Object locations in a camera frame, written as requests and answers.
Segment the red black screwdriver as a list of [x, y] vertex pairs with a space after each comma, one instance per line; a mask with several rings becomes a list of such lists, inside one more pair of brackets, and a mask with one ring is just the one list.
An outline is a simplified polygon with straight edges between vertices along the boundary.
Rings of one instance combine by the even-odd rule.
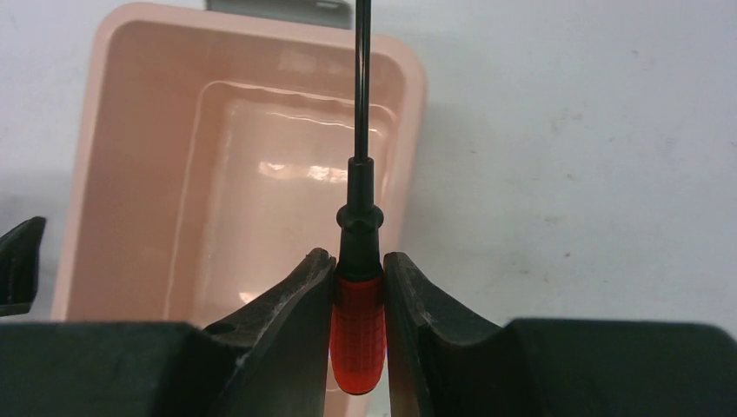
[[341, 228], [335, 269], [329, 355], [338, 387], [351, 395], [371, 392], [386, 357], [375, 162], [369, 155], [372, 3], [355, 11], [355, 137], [348, 160], [347, 202], [336, 215]]

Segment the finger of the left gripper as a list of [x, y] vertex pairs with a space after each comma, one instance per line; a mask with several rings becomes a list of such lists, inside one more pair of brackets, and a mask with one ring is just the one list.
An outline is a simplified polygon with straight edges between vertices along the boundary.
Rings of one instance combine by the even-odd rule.
[[1, 237], [1, 316], [27, 314], [37, 296], [46, 219], [25, 220]]

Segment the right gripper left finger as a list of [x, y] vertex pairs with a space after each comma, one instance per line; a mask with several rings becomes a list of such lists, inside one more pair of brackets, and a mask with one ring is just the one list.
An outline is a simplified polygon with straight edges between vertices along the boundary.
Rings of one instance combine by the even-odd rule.
[[335, 266], [314, 248], [274, 287], [205, 327], [237, 351], [209, 415], [323, 415]]

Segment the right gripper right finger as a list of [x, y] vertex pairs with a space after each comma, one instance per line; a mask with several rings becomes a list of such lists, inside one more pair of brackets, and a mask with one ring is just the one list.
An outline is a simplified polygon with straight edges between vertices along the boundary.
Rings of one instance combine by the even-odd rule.
[[457, 301], [402, 252], [383, 261], [394, 416], [539, 416], [521, 337]]

